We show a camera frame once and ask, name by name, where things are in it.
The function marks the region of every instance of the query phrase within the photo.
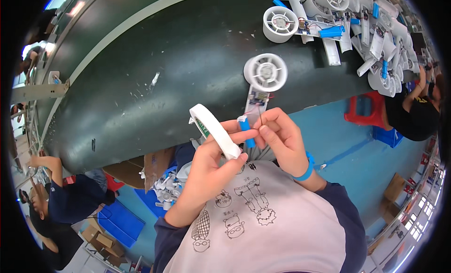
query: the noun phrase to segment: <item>dark green table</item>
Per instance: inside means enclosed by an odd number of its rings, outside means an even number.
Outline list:
[[[185,0],[139,22],[73,83],[45,149],[79,173],[197,138],[189,108],[202,103],[219,121],[241,115],[249,89],[243,67],[261,53],[281,56],[288,67],[268,108],[292,113],[371,90],[366,75],[356,74],[362,59],[355,51],[341,55],[341,66],[329,66],[320,39],[270,42],[262,16],[271,6],[272,0]]]

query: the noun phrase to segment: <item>blue floor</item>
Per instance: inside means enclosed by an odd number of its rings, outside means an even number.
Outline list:
[[[337,101],[290,114],[290,117],[301,128],[305,148],[315,157],[319,174],[330,182],[346,186],[367,235],[373,237],[385,224],[378,214],[383,191],[395,172],[409,178],[417,168],[425,142],[404,138],[392,149],[373,140],[372,126],[346,122],[343,118],[346,107],[346,100]],[[136,244],[127,250],[127,256],[136,261],[143,255],[152,263],[156,219],[132,188],[124,186],[120,192],[118,200],[146,223]]]

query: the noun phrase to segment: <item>roll of white tape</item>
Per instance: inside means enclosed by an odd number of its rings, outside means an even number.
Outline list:
[[[241,153],[240,148],[233,143],[229,134],[206,107],[197,104],[189,110],[189,113],[191,114],[190,123],[194,122],[205,138],[211,134],[227,160],[239,157]]]

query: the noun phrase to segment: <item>silicone bracelet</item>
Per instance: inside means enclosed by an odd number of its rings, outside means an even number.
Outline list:
[[[305,154],[307,155],[307,159],[308,159],[308,168],[307,171],[304,173],[304,175],[302,175],[301,177],[294,177],[293,178],[297,181],[305,181],[307,180],[310,175],[313,172],[313,164],[315,164],[315,159],[313,158],[313,156],[310,154],[310,152],[305,151]]]

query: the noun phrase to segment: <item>hand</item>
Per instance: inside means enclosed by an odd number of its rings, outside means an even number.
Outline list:
[[[267,143],[282,170],[294,177],[305,174],[308,159],[305,154],[301,129],[280,108],[276,107],[262,113],[262,121],[258,119],[254,129],[259,129],[260,135],[255,142],[259,148]]]
[[[221,125],[236,144],[258,135],[258,131],[254,129],[240,131],[236,120],[225,121]],[[203,205],[221,192],[248,159],[248,155],[242,153],[237,159],[229,160],[223,166],[218,167],[221,153],[222,150],[218,143],[209,135],[194,154],[191,170],[179,199],[194,207]]]

